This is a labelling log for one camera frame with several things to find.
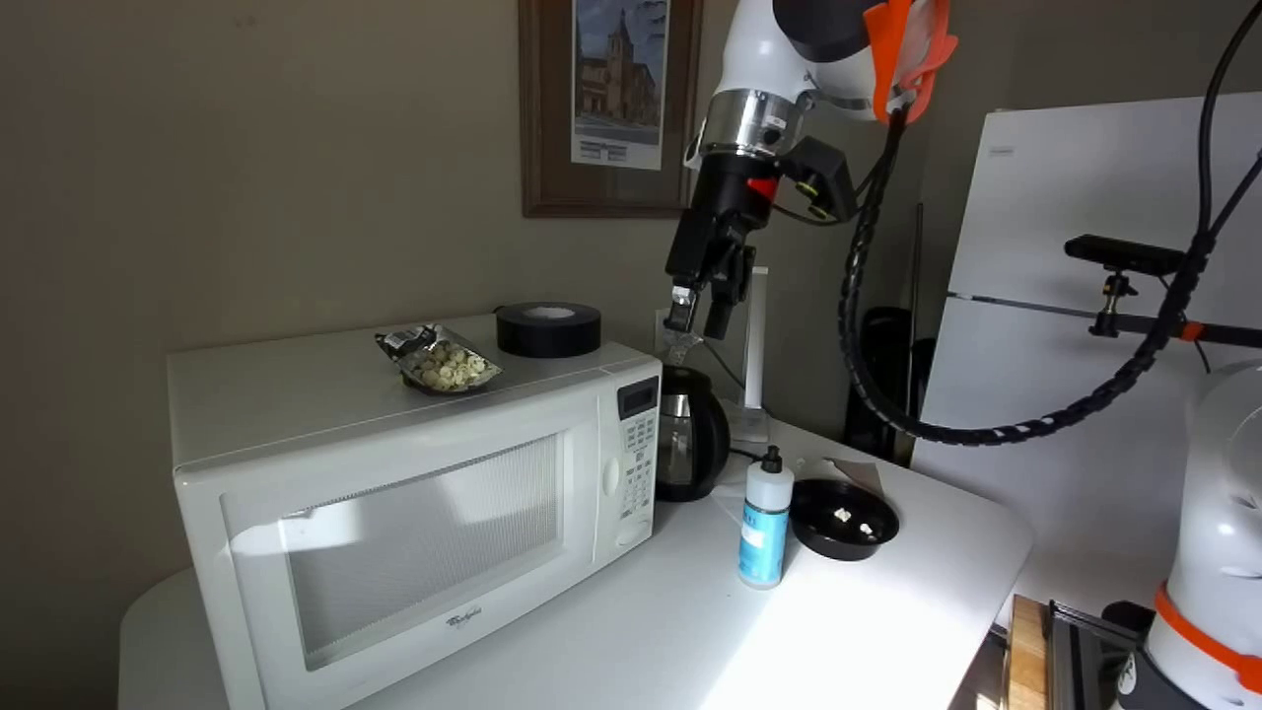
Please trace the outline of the black bowl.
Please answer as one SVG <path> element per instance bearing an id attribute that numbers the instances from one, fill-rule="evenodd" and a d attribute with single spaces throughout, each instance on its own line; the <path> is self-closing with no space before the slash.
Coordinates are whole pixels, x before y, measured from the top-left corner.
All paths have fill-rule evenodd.
<path id="1" fill-rule="evenodd" d="M 840 479 L 795 480 L 789 521 L 811 552 L 846 562 L 870 560 L 901 527 L 887 499 Z"/>

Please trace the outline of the clear bag of snacks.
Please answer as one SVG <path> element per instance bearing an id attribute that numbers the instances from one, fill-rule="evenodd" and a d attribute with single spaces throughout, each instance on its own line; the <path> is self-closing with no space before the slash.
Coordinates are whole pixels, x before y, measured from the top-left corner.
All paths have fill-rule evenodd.
<path id="1" fill-rule="evenodd" d="M 502 375 L 500 364 L 449 327 L 423 323 L 375 333 L 379 349 L 392 361 L 403 383 L 433 395 L 464 395 L 485 390 Z"/>

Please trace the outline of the white refrigerator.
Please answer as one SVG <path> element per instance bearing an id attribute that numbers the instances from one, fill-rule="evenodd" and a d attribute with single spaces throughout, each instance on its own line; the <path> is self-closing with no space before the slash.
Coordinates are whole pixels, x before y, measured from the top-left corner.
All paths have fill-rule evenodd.
<path id="1" fill-rule="evenodd" d="M 1188 248 L 1196 224 L 1201 101 L 989 115 L 979 148 L 924 421 L 989 428 L 1068 407 L 1116 373 L 1141 335 L 1090 335 L 1103 266 L 1068 240 Z M 1021 445 L 917 441 L 915 470 L 1018 513 L 1035 544 L 1018 595 L 1102 610 L 1148 604 L 1175 552 L 1188 401 L 1205 376 L 1172 342 L 1104 412 Z"/>

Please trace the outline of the black electric kettle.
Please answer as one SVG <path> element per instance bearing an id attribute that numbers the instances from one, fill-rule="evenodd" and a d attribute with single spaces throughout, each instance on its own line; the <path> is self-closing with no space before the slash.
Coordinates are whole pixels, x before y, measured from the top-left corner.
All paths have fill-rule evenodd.
<path id="1" fill-rule="evenodd" d="M 659 502 L 697 502 L 709 496 L 729 459 L 729 421 L 711 378 L 699 370 L 663 368 L 658 426 Z"/>

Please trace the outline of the microwave door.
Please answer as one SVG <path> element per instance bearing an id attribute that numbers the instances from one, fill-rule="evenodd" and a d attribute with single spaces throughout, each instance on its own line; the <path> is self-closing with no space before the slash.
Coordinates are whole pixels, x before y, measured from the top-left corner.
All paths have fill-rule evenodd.
<path id="1" fill-rule="evenodd" d="M 581 584 L 603 468 L 589 395 L 180 464 L 230 710 L 342 710 Z"/>

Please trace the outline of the framed picture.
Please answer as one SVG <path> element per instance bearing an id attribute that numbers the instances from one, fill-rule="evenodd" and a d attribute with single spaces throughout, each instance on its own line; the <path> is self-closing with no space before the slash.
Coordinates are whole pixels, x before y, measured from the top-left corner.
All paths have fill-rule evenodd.
<path id="1" fill-rule="evenodd" d="M 517 0 L 522 214 L 671 219 L 700 0 Z"/>

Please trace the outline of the white microwave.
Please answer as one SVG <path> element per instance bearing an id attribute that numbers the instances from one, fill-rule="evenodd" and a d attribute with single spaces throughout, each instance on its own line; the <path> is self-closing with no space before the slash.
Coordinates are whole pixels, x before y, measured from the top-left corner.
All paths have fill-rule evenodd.
<path id="1" fill-rule="evenodd" d="M 173 486 L 228 710 L 345 710 L 652 532 L 663 361 L 617 342 L 408 387 L 372 329 L 177 352 Z"/>

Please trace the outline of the white upright stand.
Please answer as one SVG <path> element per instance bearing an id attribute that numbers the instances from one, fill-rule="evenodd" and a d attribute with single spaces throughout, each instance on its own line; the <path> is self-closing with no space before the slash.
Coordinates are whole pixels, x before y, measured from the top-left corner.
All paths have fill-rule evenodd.
<path id="1" fill-rule="evenodd" d="M 769 441 L 769 412 L 764 409 L 765 333 L 769 269 L 753 266 L 745 315 L 743 386 L 740 404 L 729 407 L 732 438 L 750 444 Z"/>

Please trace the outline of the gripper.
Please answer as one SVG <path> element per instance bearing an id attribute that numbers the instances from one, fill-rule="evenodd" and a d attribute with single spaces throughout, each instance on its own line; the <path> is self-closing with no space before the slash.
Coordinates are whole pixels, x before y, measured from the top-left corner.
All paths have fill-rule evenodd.
<path id="1" fill-rule="evenodd" d="M 757 250 L 745 238 L 766 228 L 780 178 L 775 161 L 764 156 L 716 153 L 700 161 L 692 203 L 681 211 L 668 251 L 666 329 L 692 330 L 709 284 L 704 335 L 723 340 L 734 308 L 747 298 L 756 260 Z"/>

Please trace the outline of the white bottle with blue label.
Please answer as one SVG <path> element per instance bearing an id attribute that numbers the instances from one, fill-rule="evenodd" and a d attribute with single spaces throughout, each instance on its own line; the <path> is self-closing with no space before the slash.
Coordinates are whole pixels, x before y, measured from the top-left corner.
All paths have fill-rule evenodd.
<path id="1" fill-rule="evenodd" d="M 774 588 L 782 579 L 794 484 L 793 470 L 775 445 L 745 472 L 737 571 L 753 589 Z"/>

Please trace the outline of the brown paper piece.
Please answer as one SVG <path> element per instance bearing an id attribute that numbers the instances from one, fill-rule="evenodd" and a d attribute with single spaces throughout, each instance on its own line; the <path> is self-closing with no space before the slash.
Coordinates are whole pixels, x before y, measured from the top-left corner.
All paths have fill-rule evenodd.
<path id="1" fill-rule="evenodd" d="M 871 494 L 883 496 L 882 480 L 880 480 L 880 467 L 871 462 L 849 462 L 835 457 L 823 458 L 823 463 L 830 473 L 848 480 Z"/>

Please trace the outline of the black tape roll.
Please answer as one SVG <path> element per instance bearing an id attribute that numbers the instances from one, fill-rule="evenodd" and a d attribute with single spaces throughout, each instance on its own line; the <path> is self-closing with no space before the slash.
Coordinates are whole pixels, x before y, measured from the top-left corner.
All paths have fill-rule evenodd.
<path id="1" fill-rule="evenodd" d="M 509 303 L 493 315 L 498 351 L 519 358 L 577 358 L 602 343 L 602 314 L 582 303 Z"/>

